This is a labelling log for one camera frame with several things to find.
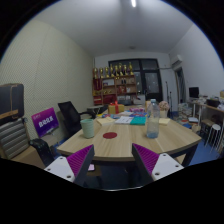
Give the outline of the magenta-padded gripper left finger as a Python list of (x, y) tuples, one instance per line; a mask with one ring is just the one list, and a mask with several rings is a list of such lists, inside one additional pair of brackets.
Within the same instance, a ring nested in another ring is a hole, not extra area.
[(58, 157), (45, 171), (82, 186), (93, 157), (94, 145), (89, 145), (68, 157)]

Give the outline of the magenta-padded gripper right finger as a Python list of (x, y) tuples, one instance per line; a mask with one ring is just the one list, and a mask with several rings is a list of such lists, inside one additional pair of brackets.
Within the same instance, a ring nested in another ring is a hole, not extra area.
[(132, 144), (132, 154), (145, 180), (151, 178), (156, 181), (183, 169), (183, 166), (167, 153), (157, 154), (135, 143)]

